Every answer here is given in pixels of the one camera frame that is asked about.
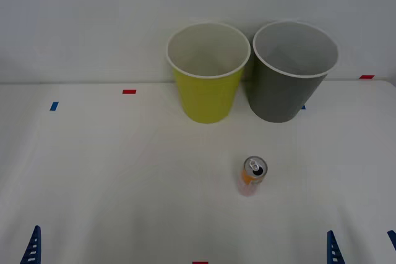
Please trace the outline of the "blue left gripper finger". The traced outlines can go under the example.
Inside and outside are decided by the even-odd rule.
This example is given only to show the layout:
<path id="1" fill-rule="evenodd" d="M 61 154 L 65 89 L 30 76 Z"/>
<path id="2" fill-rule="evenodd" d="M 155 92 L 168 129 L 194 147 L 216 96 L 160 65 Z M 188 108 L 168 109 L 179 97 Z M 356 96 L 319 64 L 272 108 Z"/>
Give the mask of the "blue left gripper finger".
<path id="1" fill-rule="evenodd" d="M 20 264 L 41 263 L 41 227 L 36 225 Z"/>

